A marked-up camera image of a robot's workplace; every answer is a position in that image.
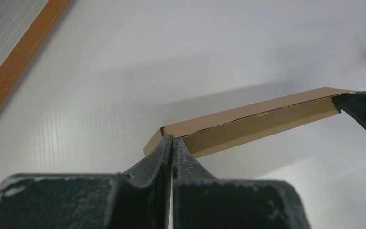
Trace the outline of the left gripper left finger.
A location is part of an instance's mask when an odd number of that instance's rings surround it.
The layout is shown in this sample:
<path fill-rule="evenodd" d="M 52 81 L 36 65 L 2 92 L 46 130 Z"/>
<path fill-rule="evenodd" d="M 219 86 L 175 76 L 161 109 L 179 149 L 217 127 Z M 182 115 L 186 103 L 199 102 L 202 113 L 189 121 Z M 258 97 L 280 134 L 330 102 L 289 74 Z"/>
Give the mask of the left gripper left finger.
<path fill-rule="evenodd" d="M 173 138 L 115 174 L 15 174 L 0 184 L 0 229 L 165 229 Z"/>

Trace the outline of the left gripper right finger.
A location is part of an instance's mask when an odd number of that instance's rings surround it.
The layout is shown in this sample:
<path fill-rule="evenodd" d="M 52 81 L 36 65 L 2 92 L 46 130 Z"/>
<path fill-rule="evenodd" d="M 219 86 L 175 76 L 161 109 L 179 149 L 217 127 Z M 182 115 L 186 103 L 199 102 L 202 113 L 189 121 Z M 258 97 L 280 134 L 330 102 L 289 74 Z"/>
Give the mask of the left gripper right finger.
<path fill-rule="evenodd" d="M 282 180 L 217 179 L 181 138 L 173 147 L 176 229 L 308 229 L 295 188 Z"/>

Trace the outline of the brown cardboard box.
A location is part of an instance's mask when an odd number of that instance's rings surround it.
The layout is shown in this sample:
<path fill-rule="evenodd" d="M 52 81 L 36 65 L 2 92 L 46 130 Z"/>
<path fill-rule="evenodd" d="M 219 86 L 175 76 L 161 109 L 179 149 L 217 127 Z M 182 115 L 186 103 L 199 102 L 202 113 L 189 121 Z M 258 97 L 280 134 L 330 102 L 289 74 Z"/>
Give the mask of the brown cardboard box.
<path fill-rule="evenodd" d="M 150 154 L 164 135 L 182 138 L 194 157 L 207 156 L 340 113 L 332 98 L 353 90 L 317 88 L 159 128 L 143 148 Z"/>

